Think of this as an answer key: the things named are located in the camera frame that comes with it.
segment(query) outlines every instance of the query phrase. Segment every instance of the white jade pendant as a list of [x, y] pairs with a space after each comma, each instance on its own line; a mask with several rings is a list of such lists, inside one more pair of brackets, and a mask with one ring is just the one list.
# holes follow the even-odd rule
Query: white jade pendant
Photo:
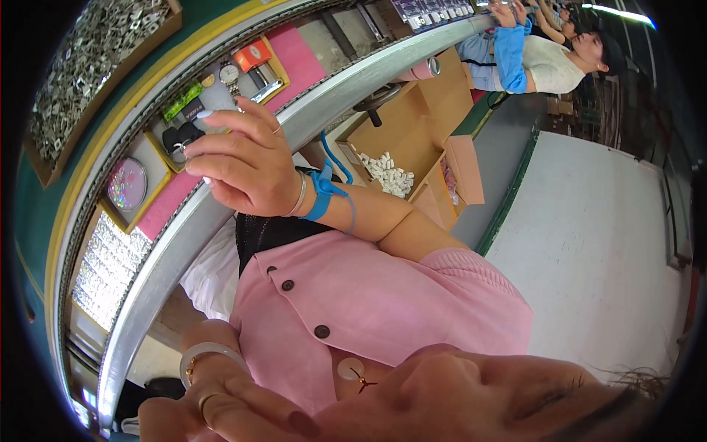
[[337, 373], [346, 380], [358, 380], [359, 376], [363, 377], [363, 362], [356, 358], [342, 359], [337, 366]]

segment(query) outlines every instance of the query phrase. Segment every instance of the pile of white connectors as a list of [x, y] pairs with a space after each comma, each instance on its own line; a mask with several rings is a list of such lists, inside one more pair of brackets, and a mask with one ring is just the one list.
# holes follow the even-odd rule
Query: pile of white connectors
[[383, 186], [383, 192], [405, 198], [412, 190], [415, 174], [412, 172], [405, 173], [401, 168], [396, 168], [389, 152], [383, 152], [383, 155], [377, 160], [365, 153], [360, 153], [358, 157], [361, 159], [363, 167], [370, 173], [370, 176], [374, 180], [380, 181]]

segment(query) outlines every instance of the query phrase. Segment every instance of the orange box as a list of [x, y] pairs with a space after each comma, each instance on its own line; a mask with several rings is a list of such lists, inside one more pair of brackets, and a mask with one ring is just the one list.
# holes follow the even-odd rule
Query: orange box
[[233, 59], [243, 72], [266, 63], [272, 58], [272, 53], [262, 38], [254, 41], [233, 55]]

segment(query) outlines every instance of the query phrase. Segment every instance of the pink foam mat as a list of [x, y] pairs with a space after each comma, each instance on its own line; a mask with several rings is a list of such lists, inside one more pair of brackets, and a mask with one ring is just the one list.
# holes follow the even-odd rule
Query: pink foam mat
[[322, 63], [294, 25], [283, 25], [265, 35], [290, 78], [290, 85], [265, 103], [270, 112], [327, 76]]
[[177, 174], [152, 201], [152, 205], [137, 225], [150, 241], [157, 239], [170, 217], [177, 211], [187, 195], [197, 186], [201, 177], [186, 172]]

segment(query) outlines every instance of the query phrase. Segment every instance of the light blue fingernail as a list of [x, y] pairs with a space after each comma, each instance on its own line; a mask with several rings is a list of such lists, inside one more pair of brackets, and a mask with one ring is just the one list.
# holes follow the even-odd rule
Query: light blue fingernail
[[206, 118], [213, 113], [213, 110], [202, 110], [197, 114], [197, 118]]

